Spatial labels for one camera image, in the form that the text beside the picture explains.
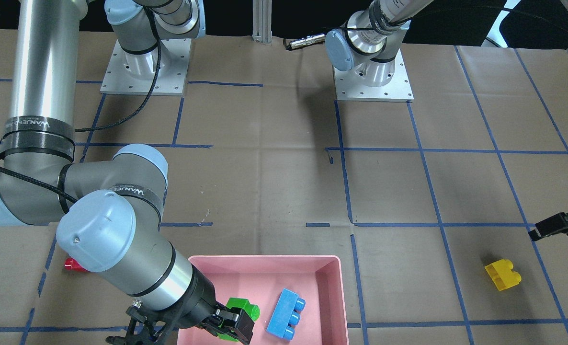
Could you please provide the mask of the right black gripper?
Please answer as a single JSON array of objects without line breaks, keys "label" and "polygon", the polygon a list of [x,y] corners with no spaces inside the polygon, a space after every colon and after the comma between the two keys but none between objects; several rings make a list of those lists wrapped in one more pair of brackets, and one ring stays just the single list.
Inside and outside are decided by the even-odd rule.
[{"label": "right black gripper", "polygon": [[190,289],[165,310],[151,310],[146,303],[135,302],[126,313],[131,317],[124,336],[108,336],[112,345],[163,345],[179,328],[198,327],[211,335],[226,335],[242,345],[252,339],[252,320],[238,321],[241,314],[216,301],[213,284],[201,276]]}]

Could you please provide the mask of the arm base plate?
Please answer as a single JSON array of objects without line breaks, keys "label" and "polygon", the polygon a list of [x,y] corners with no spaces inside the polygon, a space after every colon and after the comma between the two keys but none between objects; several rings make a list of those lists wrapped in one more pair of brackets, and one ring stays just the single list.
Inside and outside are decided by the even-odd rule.
[{"label": "arm base plate", "polygon": [[[183,96],[192,39],[161,41],[161,63],[153,95]],[[125,52],[116,42],[102,81],[103,94],[146,95],[153,82],[158,52],[143,55]]]},{"label": "arm base plate", "polygon": [[339,101],[411,102],[415,99],[401,51],[395,59],[367,61],[349,71],[333,68]]}]

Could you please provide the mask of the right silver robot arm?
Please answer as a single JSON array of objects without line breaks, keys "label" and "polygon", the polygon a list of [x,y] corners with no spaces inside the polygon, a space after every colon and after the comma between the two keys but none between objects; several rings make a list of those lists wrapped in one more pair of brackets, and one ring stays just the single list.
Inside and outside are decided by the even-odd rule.
[{"label": "right silver robot arm", "polygon": [[58,245],[134,299],[112,345],[161,345],[198,327],[248,345],[255,325],[216,300],[198,268],[159,232],[168,164],[131,144],[110,160],[74,163],[72,109],[79,23],[87,0],[23,0],[10,118],[0,140],[0,226],[56,222]]}]

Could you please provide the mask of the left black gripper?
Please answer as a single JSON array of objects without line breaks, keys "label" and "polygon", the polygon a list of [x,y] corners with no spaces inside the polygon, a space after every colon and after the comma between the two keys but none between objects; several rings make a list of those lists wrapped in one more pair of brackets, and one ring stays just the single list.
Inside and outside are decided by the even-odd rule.
[{"label": "left black gripper", "polygon": [[568,212],[560,212],[535,224],[535,229],[529,232],[532,241],[553,236],[568,231]]}]

